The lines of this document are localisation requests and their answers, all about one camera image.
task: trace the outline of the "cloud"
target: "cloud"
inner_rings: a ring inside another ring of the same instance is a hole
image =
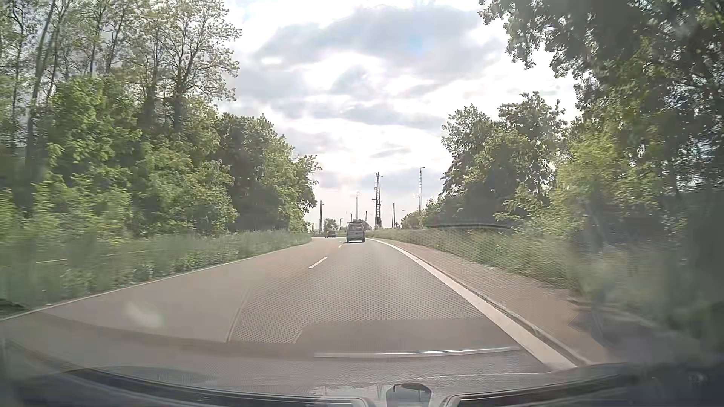
[[[439,131],[445,121],[443,117],[426,113],[399,112],[384,102],[372,105],[356,104],[343,110],[340,116],[367,125],[399,125],[432,132]]]
[[[237,98],[235,101],[219,102],[219,109],[237,116],[261,116],[261,106],[252,98]]]
[[[334,189],[342,186],[340,175],[336,172],[322,170],[316,174],[320,188]]]
[[[325,27],[304,23],[280,28],[254,57],[274,57],[294,67],[352,51],[385,61],[399,75],[448,83],[478,76],[500,60],[504,40],[496,36],[480,43],[469,35],[481,26],[476,13],[449,6],[360,7]]]
[[[398,154],[407,154],[411,153],[412,148],[407,147],[397,147],[397,148],[389,148],[387,150],[377,151],[376,153],[369,156],[371,159],[383,159],[385,157],[390,156],[396,156]]]
[[[257,62],[242,64],[238,76],[230,80],[238,98],[270,102],[282,98],[303,98],[311,91],[302,72]]]
[[[415,85],[411,88],[405,89],[400,93],[401,98],[420,98],[428,93],[434,92],[440,89],[444,83],[425,83],[423,85]]]
[[[354,65],[337,77],[329,92],[363,100],[374,98],[378,92],[369,84],[366,77],[367,70],[361,65]]]
[[[340,139],[327,132],[306,133],[291,127],[277,132],[284,134],[287,142],[294,146],[295,152],[299,154],[321,154],[347,150]]]

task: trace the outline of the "utility pole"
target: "utility pole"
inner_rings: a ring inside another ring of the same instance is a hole
[[[379,172],[375,174],[376,182],[374,186],[374,228],[382,227],[382,202],[379,200]]]
[[[422,169],[425,167],[420,167],[420,206],[418,207],[418,210],[420,211],[420,214],[422,214]]]

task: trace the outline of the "white cloud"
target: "white cloud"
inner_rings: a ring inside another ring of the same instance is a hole
[[[243,29],[232,44],[242,69],[237,101],[222,108],[264,113],[301,154],[317,154],[324,217],[355,211],[374,218],[374,173],[382,178],[383,225],[442,189],[451,158],[440,143],[448,114],[475,104],[497,116],[519,93],[558,98],[575,116],[573,80],[556,79],[550,56],[525,70],[505,54],[500,22],[485,26],[470,0],[237,0],[230,19]],[[316,224],[319,209],[306,216]]]

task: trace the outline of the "vehicle rear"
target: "vehicle rear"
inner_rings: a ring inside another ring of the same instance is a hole
[[[359,241],[364,242],[364,225],[361,223],[347,224],[347,242]]]

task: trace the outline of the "road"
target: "road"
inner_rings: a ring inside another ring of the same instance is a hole
[[[314,238],[8,319],[0,330],[78,366],[165,367],[224,388],[551,370],[440,278],[371,239]],[[459,350],[477,353],[393,357]]]

